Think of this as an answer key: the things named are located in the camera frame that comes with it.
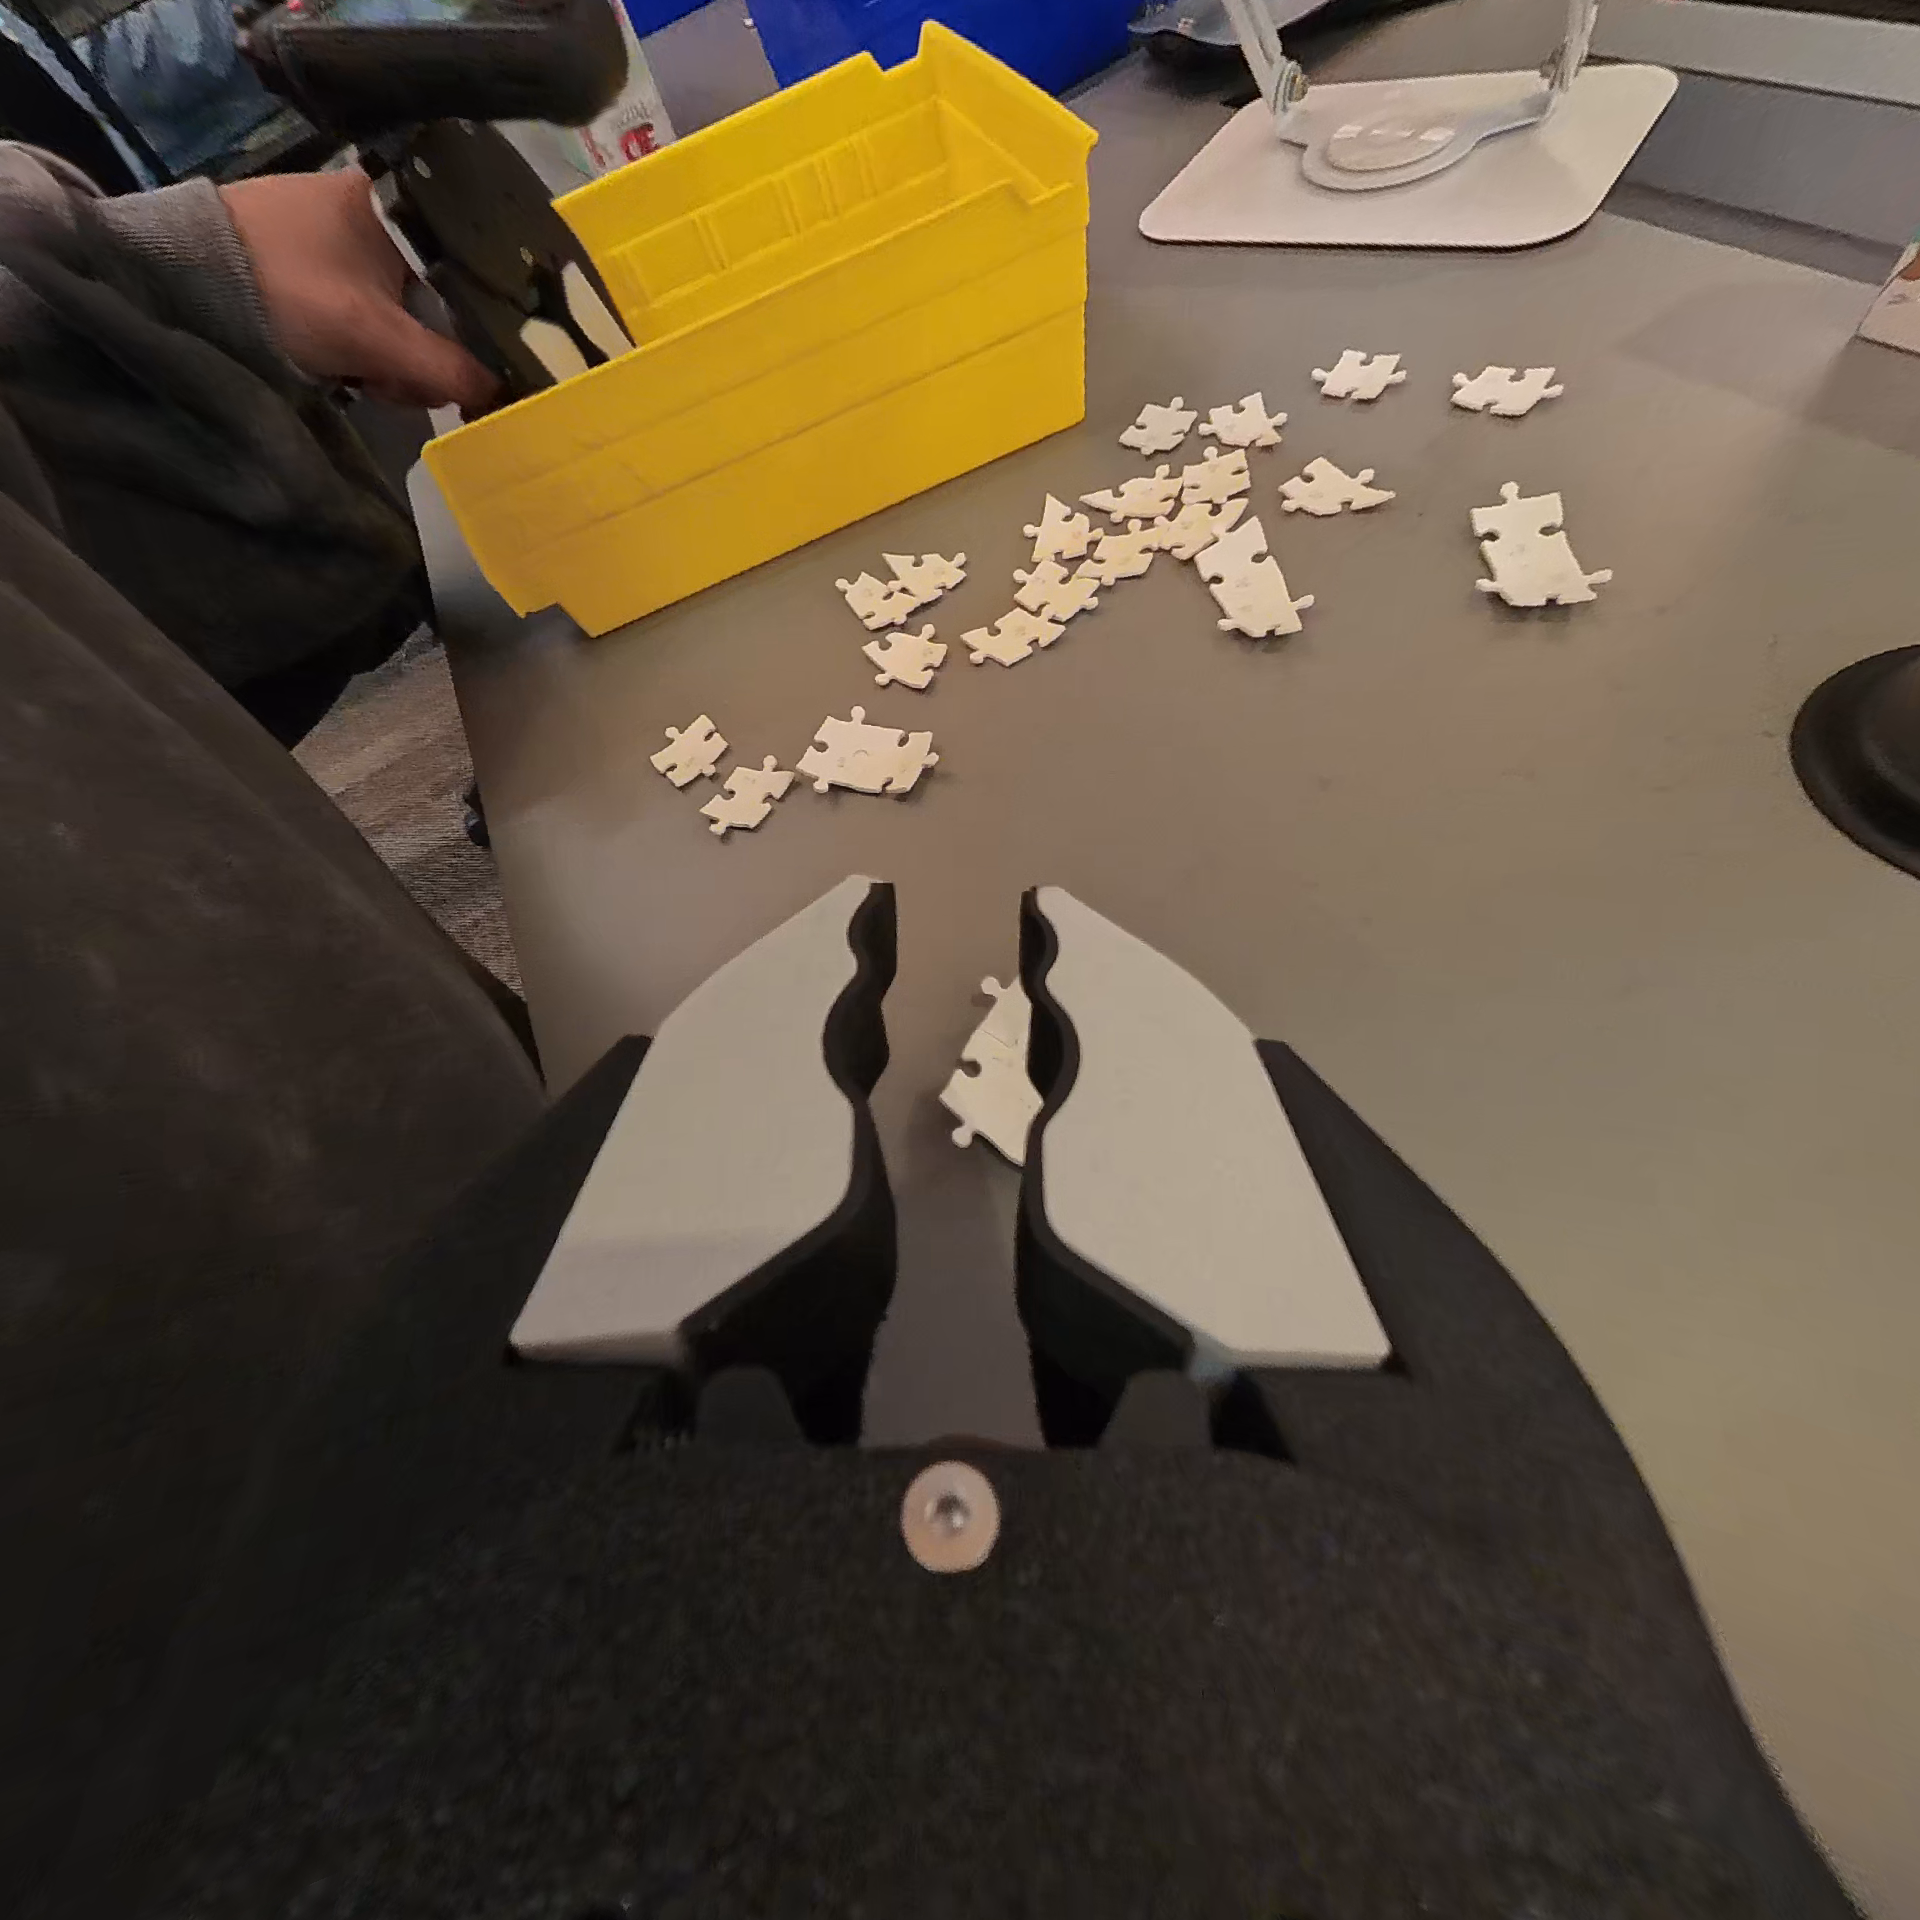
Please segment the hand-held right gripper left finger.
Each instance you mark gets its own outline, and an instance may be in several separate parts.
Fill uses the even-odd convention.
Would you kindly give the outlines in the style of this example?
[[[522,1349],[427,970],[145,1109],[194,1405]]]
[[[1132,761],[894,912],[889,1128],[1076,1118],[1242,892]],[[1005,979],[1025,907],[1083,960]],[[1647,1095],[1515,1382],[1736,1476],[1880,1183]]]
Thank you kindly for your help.
[[[896,1284],[871,1095],[896,896],[850,877],[648,1036],[514,1327],[518,1362],[771,1373],[805,1436],[858,1444]]]

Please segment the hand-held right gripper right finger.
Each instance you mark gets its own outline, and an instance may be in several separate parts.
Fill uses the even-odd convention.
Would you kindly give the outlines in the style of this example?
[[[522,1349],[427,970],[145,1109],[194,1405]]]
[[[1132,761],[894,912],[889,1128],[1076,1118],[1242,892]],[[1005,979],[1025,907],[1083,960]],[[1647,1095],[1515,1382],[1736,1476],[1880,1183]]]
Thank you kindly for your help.
[[[1050,1449],[1093,1449],[1140,1378],[1377,1378],[1387,1327],[1247,1023],[1066,888],[1017,907],[1030,999],[1013,1307]]]

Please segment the joined white puzzle pieces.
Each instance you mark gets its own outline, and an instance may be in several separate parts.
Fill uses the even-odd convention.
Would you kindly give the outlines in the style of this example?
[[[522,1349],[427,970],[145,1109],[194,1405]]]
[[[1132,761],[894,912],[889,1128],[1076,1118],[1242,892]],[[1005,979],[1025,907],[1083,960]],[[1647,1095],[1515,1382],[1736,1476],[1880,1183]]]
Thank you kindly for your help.
[[[961,1046],[958,1069],[938,1090],[953,1147],[990,1143],[1005,1163],[1025,1163],[1030,1123],[1044,1098],[1030,1079],[1035,1009],[1017,980],[979,979],[993,1005]]]
[[[797,760],[797,772],[815,794],[846,789],[863,796],[905,796],[935,767],[930,731],[868,723],[860,704],[851,716],[821,716],[811,746]]]

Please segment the yellow plastic bins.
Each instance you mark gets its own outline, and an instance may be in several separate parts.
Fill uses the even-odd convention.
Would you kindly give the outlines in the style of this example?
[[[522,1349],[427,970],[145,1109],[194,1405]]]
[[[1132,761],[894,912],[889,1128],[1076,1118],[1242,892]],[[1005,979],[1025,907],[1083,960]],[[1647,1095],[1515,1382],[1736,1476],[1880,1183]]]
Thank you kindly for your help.
[[[567,194],[630,352],[422,449],[487,586],[602,638],[1076,427],[1093,144],[923,24]]]

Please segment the person's left forearm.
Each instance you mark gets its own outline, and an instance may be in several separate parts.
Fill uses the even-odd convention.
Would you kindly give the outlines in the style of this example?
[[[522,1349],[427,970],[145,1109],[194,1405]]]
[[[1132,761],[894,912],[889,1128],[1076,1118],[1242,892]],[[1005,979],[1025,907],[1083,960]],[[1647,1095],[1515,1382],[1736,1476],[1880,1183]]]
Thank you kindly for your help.
[[[204,176],[4,144],[4,493],[283,746],[427,621],[410,515]]]

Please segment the pile of white puzzle pieces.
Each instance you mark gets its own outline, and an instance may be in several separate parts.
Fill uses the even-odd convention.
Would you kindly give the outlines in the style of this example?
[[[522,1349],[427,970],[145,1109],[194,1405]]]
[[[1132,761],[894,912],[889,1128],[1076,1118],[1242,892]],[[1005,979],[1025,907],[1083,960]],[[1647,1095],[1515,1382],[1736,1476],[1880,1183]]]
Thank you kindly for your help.
[[[1013,572],[1013,609],[1036,621],[1064,625],[1098,610],[1104,590],[1144,577],[1158,556],[1196,564],[1222,541],[1247,505],[1247,447],[1211,424],[1220,447],[1200,462],[1150,471],[1071,501],[1044,497],[1041,520],[1025,526],[1030,567]]]

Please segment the loose white puzzle pieces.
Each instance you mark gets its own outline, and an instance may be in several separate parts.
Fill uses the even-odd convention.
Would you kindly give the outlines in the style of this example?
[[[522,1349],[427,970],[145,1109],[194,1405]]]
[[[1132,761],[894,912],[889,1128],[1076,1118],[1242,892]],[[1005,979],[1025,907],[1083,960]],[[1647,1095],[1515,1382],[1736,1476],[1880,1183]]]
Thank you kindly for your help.
[[[1238,638],[1293,638],[1306,632],[1311,598],[1293,598],[1279,560],[1269,551],[1260,516],[1244,516],[1211,541],[1196,560],[1196,572],[1220,604],[1215,625]]]

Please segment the scattered white puzzle pieces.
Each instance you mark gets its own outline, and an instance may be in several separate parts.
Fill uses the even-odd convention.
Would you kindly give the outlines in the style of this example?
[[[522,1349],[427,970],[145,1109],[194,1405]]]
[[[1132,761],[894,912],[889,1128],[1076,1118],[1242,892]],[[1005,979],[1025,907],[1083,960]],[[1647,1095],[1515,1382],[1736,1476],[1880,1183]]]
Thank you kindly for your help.
[[[1505,482],[1500,501],[1466,511],[1466,526],[1484,560],[1474,590],[1505,609],[1592,604],[1597,590],[1613,577],[1577,564],[1557,491],[1520,493],[1520,482]]]

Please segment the printed puzzle box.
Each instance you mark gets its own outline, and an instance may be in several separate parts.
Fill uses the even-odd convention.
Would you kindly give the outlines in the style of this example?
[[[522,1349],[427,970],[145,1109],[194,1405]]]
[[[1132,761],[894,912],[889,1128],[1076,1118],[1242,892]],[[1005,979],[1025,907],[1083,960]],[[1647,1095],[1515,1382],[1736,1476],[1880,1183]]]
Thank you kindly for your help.
[[[1856,339],[1889,347],[1901,356],[1920,352],[1920,327],[1916,327],[1916,284],[1920,284],[1920,237],[1911,235],[1901,259],[1885,276],[1884,290],[1861,316]]]

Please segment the person's left hand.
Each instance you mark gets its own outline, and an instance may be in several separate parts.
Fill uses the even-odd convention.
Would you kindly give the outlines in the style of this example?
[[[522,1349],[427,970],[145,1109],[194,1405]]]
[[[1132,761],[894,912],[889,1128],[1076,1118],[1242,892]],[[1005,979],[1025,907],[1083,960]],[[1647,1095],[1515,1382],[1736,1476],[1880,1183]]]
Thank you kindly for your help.
[[[498,376],[406,310],[415,272],[378,219],[363,166],[220,189],[287,357],[378,400],[480,415]]]

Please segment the colourful printed carton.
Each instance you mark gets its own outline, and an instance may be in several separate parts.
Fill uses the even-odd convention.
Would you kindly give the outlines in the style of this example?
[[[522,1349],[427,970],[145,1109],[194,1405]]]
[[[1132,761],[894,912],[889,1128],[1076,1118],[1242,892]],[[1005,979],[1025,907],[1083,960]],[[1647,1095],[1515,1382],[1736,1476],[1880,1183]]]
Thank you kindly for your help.
[[[661,82],[641,53],[632,24],[616,12],[625,78],[609,108],[575,132],[578,166],[583,176],[602,176],[632,160],[645,160],[674,139],[669,108],[661,107]]]

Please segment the person's dark clothing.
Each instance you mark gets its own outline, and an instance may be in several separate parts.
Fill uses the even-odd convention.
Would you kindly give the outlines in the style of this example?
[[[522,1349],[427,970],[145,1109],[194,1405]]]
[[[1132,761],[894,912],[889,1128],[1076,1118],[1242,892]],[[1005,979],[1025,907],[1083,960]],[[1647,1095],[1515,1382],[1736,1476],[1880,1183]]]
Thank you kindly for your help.
[[[539,1106],[293,755],[4,497],[4,1915],[145,1878],[287,1416]]]

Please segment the black round table grommet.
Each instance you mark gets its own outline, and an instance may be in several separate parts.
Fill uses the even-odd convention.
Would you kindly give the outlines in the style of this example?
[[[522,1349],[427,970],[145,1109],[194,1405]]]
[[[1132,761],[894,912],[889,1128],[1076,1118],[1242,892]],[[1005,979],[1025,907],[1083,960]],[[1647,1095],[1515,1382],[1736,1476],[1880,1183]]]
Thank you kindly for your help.
[[[1841,839],[1916,877],[1916,645],[1819,684],[1790,721],[1789,761]]]

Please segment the white stand with clear supports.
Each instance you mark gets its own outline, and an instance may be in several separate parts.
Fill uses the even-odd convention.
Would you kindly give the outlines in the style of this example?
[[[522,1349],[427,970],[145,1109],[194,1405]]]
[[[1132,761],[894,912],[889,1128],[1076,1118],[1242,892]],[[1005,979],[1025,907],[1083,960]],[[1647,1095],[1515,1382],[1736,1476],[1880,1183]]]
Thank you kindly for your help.
[[[1520,252],[1579,230],[1679,74],[1592,66],[1565,3],[1538,67],[1309,82],[1269,3],[1222,9],[1256,102],[1140,213],[1158,245]]]

